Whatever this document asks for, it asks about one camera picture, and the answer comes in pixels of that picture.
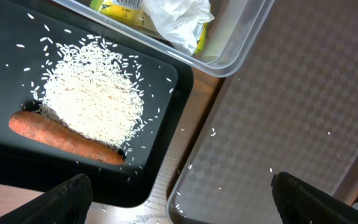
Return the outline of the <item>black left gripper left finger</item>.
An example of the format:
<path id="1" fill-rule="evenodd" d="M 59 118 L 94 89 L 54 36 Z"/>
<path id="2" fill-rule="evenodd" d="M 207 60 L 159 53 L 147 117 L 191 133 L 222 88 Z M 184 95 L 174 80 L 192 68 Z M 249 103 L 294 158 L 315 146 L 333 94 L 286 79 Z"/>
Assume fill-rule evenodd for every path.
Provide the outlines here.
<path id="1" fill-rule="evenodd" d="M 93 201 L 90 178 L 77 174 L 0 217 L 0 224 L 84 224 Z"/>

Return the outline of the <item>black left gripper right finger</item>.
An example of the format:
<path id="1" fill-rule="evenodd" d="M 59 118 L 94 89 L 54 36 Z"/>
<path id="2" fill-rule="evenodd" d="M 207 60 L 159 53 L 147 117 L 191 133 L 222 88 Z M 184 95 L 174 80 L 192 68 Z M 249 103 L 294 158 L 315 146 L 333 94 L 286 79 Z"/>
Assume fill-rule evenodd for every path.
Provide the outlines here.
<path id="1" fill-rule="evenodd" d="M 358 210 L 287 172 L 275 174 L 271 187 L 283 224 L 358 224 Z"/>

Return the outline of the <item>orange carrot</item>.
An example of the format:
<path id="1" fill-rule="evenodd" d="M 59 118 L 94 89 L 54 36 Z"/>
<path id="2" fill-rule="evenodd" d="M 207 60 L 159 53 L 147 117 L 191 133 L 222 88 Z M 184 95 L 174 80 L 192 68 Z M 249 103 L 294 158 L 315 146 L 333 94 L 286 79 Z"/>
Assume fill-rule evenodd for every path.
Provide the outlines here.
<path id="1" fill-rule="evenodd" d="M 111 165 L 122 165 L 124 158 L 107 146 L 87 139 L 41 114 L 30 111 L 14 113 L 9 128 L 28 139 L 71 154 Z"/>

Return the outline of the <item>pile of white rice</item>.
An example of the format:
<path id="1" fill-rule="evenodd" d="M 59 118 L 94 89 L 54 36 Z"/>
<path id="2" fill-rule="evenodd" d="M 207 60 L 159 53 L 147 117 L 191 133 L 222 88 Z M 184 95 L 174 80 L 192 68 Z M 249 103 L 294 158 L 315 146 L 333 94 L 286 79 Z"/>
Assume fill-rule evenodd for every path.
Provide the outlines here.
<path id="1" fill-rule="evenodd" d="M 55 46 L 58 58 L 41 66 L 43 83 L 31 83 L 37 112 L 88 139 L 127 147 L 146 125 L 140 64 L 92 34 Z"/>

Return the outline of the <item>green snack wrapper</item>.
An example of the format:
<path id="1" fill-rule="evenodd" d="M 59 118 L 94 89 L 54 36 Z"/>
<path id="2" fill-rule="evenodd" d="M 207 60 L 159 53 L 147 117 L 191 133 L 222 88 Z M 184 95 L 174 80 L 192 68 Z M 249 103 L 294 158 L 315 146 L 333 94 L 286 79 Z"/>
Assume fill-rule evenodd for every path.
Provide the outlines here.
<path id="1" fill-rule="evenodd" d="M 143 0 L 92 0 L 89 7 L 105 16 L 130 25 L 147 35 L 165 40 L 157 32 L 150 16 L 143 10 L 142 1 Z M 194 54 L 198 54 L 204 48 L 206 26 L 208 23 L 198 24 L 193 31 L 197 39 L 197 48 Z"/>

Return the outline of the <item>white napkin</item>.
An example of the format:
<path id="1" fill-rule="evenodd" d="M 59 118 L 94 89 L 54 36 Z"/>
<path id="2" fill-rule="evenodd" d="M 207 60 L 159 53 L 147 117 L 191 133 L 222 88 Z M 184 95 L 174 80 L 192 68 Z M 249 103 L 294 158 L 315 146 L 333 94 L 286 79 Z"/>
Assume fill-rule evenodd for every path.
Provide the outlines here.
<path id="1" fill-rule="evenodd" d="M 189 56 L 197 48 L 196 26 L 214 20 L 209 0 L 144 0 L 142 7 L 157 32 Z"/>

